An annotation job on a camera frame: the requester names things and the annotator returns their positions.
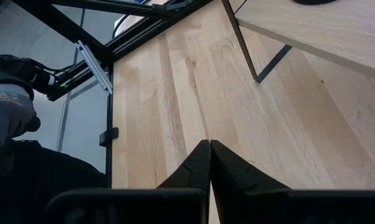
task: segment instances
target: black metal desk leg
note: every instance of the black metal desk leg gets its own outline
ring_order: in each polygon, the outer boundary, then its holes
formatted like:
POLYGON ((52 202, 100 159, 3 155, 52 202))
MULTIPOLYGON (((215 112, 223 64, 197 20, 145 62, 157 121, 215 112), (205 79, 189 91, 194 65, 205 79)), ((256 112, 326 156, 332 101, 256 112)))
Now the black metal desk leg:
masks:
POLYGON ((257 72, 255 71, 255 67, 252 63, 251 56, 249 53, 249 50, 247 49, 247 46, 245 44, 242 31, 240 30, 239 23, 237 22, 235 18, 235 14, 232 10, 232 6, 230 6, 229 0, 222 0, 222 3, 225 7, 227 16, 230 20, 230 23, 232 24, 233 30, 236 34, 237 40, 239 41, 239 45, 243 51, 244 58, 247 62, 247 65, 249 66, 250 72, 252 74, 252 77, 254 80, 258 83, 260 83, 271 71, 272 69, 281 61, 281 59, 287 54, 287 52, 292 48, 289 45, 285 45, 279 53, 276 54, 276 56, 269 62, 269 64, 260 72, 259 75, 257 75, 257 72))

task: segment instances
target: black clip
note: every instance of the black clip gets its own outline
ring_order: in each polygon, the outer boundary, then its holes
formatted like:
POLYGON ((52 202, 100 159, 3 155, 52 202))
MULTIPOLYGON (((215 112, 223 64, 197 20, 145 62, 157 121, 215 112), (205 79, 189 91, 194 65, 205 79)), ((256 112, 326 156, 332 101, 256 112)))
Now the black clip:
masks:
POLYGON ((118 128, 111 128, 100 135, 99 145, 107 147, 116 138, 118 138, 118 128))

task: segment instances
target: black metal frame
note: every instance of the black metal frame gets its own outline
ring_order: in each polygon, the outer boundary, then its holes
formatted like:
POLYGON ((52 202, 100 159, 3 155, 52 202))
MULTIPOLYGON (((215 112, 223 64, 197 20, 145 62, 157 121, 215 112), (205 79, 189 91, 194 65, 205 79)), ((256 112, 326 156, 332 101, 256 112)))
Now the black metal frame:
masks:
POLYGON ((247 49, 247 46, 245 44, 242 31, 240 30, 239 23, 237 22, 237 19, 235 17, 235 13, 232 10, 232 6, 229 3, 229 0, 222 0, 222 3, 225 7, 226 13, 228 15, 228 18, 230 20, 230 23, 232 24, 233 30, 237 36, 237 40, 239 41, 240 48, 243 51, 244 58, 247 62, 247 65, 249 66, 251 75, 253 79, 260 83, 264 78, 272 71, 272 69, 281 61, 281 59, 287 54, 287 52, 292 48, 289 45, 285 45, 277 54, 274 56, 274 58, 268 63, 267 66, 259 73, 255 71, 255 67, 252 63, 252 59, 249 53, 249 50, 247 49))
MULTIPOLYGON (((115 0, 13 1, 69 41, 76 43, 81 40, 91 49, 104 69, 111 67, 117 60, 212 0, 169 0, 163 5, 153 4, 151 6, 115 0), (107 44, 102 44, 52 4, 143 16, 145 18, 124 30, 107 44)), ((58 82, 47 93, 48 99, 55 101, 91 78, 93 74, 86 68, 87 64, 81 61, 61 74, 58 82)))

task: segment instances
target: metal rod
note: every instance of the metal rod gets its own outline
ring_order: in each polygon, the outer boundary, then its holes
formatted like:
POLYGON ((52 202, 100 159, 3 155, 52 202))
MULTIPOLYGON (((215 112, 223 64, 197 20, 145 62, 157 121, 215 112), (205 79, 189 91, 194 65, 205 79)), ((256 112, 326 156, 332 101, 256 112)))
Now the metal rod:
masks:
POLYGON ((172 10, 157 8, 155 6, 114 0, 50 0, 50 2, 61 6, 79 7, 156 19, 167 19, 176 14, 176 12, 172 10))

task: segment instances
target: black sleeve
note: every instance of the black sleeve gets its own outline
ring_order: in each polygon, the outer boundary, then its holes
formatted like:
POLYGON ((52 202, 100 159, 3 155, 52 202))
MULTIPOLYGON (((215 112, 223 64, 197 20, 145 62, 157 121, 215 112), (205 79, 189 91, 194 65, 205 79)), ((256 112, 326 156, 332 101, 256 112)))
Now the black sleeve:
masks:
POLYGON ((34 178, 34 195, 43 207, 68 190, 107 187, 105 174, 87 162, 43 148, 36 141, 16 145, 14 173, 34 178))
POLYGON ((37 141, 11 141, 12 174, 0 177, 0 224, 45 223, 47 204, 77 188, 106 187, 106 177, 90 164, 41 147, 37 141))

